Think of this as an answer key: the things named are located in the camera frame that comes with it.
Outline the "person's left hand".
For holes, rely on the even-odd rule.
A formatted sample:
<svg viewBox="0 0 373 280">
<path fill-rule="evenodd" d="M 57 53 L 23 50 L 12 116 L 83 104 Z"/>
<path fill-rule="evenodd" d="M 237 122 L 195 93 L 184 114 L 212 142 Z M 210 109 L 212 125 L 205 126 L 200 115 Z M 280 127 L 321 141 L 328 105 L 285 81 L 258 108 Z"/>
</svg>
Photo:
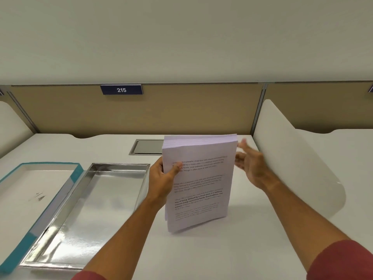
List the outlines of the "person's left hand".
<svg viewBox="0 0 373 280">
<path fill-rule="evenodd" d="M 163 172 L 163 157 L 161 156 L 150 167 L 148 192 L 145 200 L 152 208 L 159 211 L 166 203 L 167 196 L 171 192 L 174 180 L 166 180 Z"/>
</svg>

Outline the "person's right hand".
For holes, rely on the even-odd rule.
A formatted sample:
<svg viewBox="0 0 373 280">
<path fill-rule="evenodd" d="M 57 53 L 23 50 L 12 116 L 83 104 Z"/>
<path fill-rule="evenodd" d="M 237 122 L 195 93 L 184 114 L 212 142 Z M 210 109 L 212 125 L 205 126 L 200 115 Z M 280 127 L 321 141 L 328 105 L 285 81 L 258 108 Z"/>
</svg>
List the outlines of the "person's right hand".
<svg viewBox="0 0 373 280">
<path fill-rule="evenodd" d="M 276 175 L 268 167 L 264 155 L 258 150 L 254 150 L 254 161 L 249 172 L 245 174 L 250 183 L 263 191 L 266 191 L 277 180 Z"/>
</svg>

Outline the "stack of printed paper sheets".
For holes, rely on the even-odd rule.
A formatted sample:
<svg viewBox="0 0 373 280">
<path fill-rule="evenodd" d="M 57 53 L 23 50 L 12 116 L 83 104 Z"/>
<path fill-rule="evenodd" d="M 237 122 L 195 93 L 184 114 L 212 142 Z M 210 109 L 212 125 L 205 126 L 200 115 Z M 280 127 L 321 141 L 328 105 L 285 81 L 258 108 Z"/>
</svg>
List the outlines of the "stack of printed paper sheets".
<svg viewBox="0 0 373 280">
<path fill-rule="evenodd" d="M 237 144 L 237 134 L 164 137 L 164 173 L 182 163 L 165 204 L 168 232 L 227 216 Z"/>
</svg>

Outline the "person's left forearm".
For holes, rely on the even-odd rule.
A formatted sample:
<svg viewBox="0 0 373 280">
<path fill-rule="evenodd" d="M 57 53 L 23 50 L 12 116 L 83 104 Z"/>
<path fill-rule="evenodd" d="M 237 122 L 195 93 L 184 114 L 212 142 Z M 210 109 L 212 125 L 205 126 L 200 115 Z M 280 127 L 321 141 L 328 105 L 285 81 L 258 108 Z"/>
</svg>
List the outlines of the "person's left forearm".
<svg viewBox="0 0 373 280">
<path fill-rule="evenodd" d="M 144 199 L 83 270 L 96 272 L 107 280 L 132 280 L 157 213 Z"/>
</svg>

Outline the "person's right forearm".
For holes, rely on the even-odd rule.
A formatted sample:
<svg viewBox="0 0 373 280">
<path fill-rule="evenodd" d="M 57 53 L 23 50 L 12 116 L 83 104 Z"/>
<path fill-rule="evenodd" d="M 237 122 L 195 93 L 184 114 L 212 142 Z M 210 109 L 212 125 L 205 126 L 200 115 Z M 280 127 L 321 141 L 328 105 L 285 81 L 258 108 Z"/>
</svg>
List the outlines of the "person's right forearm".
<svg viewBox="0 0 373 280">
<path fill-rule="evenodd" d="M 350 238 L 295 195 L 272 172 L 261 180 L 268 197 L 303 267 L 308 272 L 328 246 Z"/>
</svg>

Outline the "white curved side divider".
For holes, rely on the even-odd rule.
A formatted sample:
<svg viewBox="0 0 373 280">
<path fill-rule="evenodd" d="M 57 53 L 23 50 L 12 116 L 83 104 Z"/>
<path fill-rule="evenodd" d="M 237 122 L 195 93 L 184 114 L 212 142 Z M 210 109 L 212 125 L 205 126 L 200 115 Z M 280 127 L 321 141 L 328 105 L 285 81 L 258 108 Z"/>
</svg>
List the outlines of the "white curved side divider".
<svg viewBox="0 0 373 280">
<path fill-rule="evenodd" d="M 273 172 L 315 211 L 331 218 L 344 207 L 347 197 L 339 178 L 269 99 L 262 104 L 253 140 Z"/>
<path fill-rule="evenodd" d="M 0 101 L 0 158 L 28 140 L 34 133 L 16 112 Z"/>
</svg>

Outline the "beige desk partition panel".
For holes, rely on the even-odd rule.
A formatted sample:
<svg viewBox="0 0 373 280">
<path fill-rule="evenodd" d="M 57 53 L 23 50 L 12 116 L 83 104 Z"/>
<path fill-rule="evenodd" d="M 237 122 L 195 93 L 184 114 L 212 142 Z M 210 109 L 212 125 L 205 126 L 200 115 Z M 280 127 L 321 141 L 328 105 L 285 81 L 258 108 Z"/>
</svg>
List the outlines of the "beige desk partition panel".
<svg viewBox="0 0 373 280">
<path fill-rule="evenodd" d="M 373 82 L 275 83 L 268 85 L 264 99 L 297 129 L 373 129 L 371 87 Z"/>
<path fill-rule="evenodd" d="M 249 134 L 263 84 L 143 85 L 142 95 L 104 95 L 98 85 L 12 86 L 41 133 Z"/>
</svg>

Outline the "silver foil-lined box tray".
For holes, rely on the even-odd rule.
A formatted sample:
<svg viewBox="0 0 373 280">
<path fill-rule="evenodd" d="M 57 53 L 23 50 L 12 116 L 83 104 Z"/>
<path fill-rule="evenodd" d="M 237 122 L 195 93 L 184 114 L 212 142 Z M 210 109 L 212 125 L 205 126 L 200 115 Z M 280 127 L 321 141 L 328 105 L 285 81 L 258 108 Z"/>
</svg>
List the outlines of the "silver foil-lined box tray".
<svg viewBox="0 0 373 280">
<path fill-rule="evenodd" d="M 91 164 L 20 263 L 82 270 L 145 198 L 150 164 Z"/>
</svg>

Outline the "blue number sign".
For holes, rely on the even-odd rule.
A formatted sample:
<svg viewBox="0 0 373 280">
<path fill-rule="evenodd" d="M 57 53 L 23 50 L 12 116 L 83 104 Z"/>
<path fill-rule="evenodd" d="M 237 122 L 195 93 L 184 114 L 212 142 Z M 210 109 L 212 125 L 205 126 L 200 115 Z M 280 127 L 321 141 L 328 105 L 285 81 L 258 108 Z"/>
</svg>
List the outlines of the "blue number sign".
<svg viewBox="0 0 373 280">
<path fill-rule="evenodd" d="M 103 84 L 100 85 L 103 95 L 142 95 L 141 84 Z"/>
</svg>

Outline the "red left sleeve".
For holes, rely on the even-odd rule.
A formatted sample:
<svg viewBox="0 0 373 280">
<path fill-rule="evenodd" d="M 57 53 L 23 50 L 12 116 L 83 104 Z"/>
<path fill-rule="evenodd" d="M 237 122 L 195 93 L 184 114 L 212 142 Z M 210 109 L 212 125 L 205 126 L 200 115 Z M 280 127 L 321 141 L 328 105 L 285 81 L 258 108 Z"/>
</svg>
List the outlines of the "red left sleeve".
<svg viewBox="0 0 373 280">
<path fill-rule="evenodd" d="M 71 278 L 71 280 L 107 280 L 107 279 L 96 272 L 82 270 L 78 272 L 77 274 L 75 274 Z"/>
</svg>

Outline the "red sleeve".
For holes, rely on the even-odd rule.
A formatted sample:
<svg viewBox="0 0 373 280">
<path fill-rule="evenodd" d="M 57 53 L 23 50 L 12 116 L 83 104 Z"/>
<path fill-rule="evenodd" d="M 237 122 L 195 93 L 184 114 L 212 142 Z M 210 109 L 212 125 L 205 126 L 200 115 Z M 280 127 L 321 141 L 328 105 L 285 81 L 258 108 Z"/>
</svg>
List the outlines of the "red sleeve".
<svg viewBox="0 0 373 280">
<path fill-rule="evenodd" d="M 315 258 L 306 280 L 373 280 L 373 254 L 353 240 L 334 242 Z"/>
<path fill-rule="evenodd" d="M 71 278 L 71 280 L 107 280 L 107 279 L 96 272 L 82 270 L 78 272 L 77 274 L 75 274 Z"/>
</svg>

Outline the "red right sleeve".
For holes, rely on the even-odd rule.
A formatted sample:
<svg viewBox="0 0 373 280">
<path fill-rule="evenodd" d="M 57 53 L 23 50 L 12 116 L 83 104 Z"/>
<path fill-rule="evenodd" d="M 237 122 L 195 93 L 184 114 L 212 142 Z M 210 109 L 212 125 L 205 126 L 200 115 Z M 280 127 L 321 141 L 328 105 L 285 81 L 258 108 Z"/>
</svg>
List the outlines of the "red right sleeve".
<svg viewBox="0 0 373 280">
<path fill-rule="evenodd" d="M 315 258 L 306 280 L 373 280 L 373 254 L 353 240 L 334 242 Z"/>
</svg>

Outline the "teal box lid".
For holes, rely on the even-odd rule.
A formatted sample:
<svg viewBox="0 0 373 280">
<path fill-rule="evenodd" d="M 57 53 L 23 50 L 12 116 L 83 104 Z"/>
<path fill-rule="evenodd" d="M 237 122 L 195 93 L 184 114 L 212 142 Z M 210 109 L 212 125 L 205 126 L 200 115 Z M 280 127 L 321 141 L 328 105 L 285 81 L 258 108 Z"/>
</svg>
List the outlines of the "teal box lid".
<svg viewBox="0 0 373 280">
<path fill-rule="evenodd" d="M 0 274 L 19 265 L 82 173 L 79 163 L 27 162 L 0 180 Z"/>
</svg>

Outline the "grey metal partition post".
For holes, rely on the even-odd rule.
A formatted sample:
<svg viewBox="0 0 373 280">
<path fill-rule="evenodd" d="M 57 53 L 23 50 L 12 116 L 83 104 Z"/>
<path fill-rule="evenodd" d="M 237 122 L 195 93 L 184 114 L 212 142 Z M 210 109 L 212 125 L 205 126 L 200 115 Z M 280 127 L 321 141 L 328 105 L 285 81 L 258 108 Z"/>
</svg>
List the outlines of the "grey metal partition post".
<svg viewBox="0 0 373 280">
<path fill-rule="evenodd" d="M 255 128 L 256 128 L 256 125 L 257 125 L 257 122 L 258 122 L 258 119 L 259 119 L 260 111 L 261 111 L 261 108 L 262 108 L 262 105 L 263 105 L 263 101 L 264 101 L 264 97 L 265 97 L 265 93 L 266 93 L 267 88 L 268 88 L 268 82 L 263 82 L 260 97 L 259 97 L 259 102 L 258 102 L 258 105 L 257 105 L 257 108 L 256 108 L 254 120 L 253 120 L 252 127 L 251 127 L 251 130 L 250 130 L 250 135 L 252 135 L 252 136 L 254 136 Z"/>
<path fill-rule="evenodd" d="M 35 133 L 39 133 L 40 134 L 41 132 L 40 132 L 39 128 L 36 126 L 36 124 L 32 121 L 32 119 L 27 114 L 27 112 L 25 111 L 25 109 L 18 102 L 18 100 L 16 99 L 16 97 L 14 96 L 14 94 L 11 91 L 7 91 L 7 94 L 13 100 L 13 102 L 16 104 L 16 106 L 18 107 L 18 109 L 20 110 L 20 112 L 23 114 L 23 116 L 25 117 L 25 119 L 28 121 L 28 123 L 31 126 L 32 131 L 35 131 Z"/>
</svg>

